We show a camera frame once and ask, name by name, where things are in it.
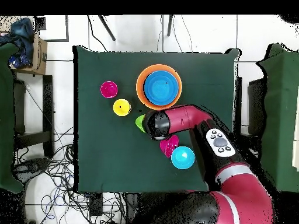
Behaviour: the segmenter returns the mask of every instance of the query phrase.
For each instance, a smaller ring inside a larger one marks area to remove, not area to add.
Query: yellow cup
[[[126,116],[131,111],[130,102],[125,99],[118,99],[113,104],[113,111],[118,116]]]

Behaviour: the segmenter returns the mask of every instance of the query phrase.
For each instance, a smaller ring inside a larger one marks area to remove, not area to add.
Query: orange bowl
[[[178,82],[178,86],[179,86],[179,91],[178,94],[176,95],[175,99],[164,106],[157,106],[155,104],[152,104],[145,96],[144,94],[144,90],[143,90],[143,84],[147,78],[147,76],[155,71],[167,71],[169,73],[171,73],[175,79]],[[137,79],[137,83],[136,83],[136,92],[137,92],[137,96],[140,99],[140,101],[145,104],[148,108],[150,109],[154,109],[154,110],[162,110],[162,109],[167,109],[169,107],[172,107],[180,98],[180,94],[182,93],[182,81],[180,80],[179,74],[171,67],[164,65],[164,64],[155,64],[155,65],[151,65],[147,68],[145,68],[139,75],[138,79]]]

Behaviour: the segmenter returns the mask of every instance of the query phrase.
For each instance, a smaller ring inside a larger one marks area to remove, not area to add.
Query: magenta cup
[[[170,158],[172,152],[177,148],[179,145],[179,137],[176,135],[171,136],[168,139],[162,140],[160,142],[160,148],[166,157]]]
[[[117,94],[117,86],[109,80],[101,85],[100,92],[105,98],[113,98]]]

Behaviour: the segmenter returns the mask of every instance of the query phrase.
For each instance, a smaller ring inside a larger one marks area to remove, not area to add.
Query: black border
[[[79,66],[78,66],[78,51],[77,46],[72,46],[72,52],[74,54],[74,186],[73,192],[78,193],[79,186],[79,166],[78,166],[78,140],[79,140],[79,97],[78,97],[78,86],[79,86]]]

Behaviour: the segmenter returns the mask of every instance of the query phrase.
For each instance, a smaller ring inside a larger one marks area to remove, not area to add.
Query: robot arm
[[[198,146],[206,181],[215,180],[220,191],[193,192],[155,218],[152,224],[272,224],[270,195],[251,172],[236,147],[211,115],[194,105],[150,111],[142,122],[152,139],[191,130],[193,148]]]

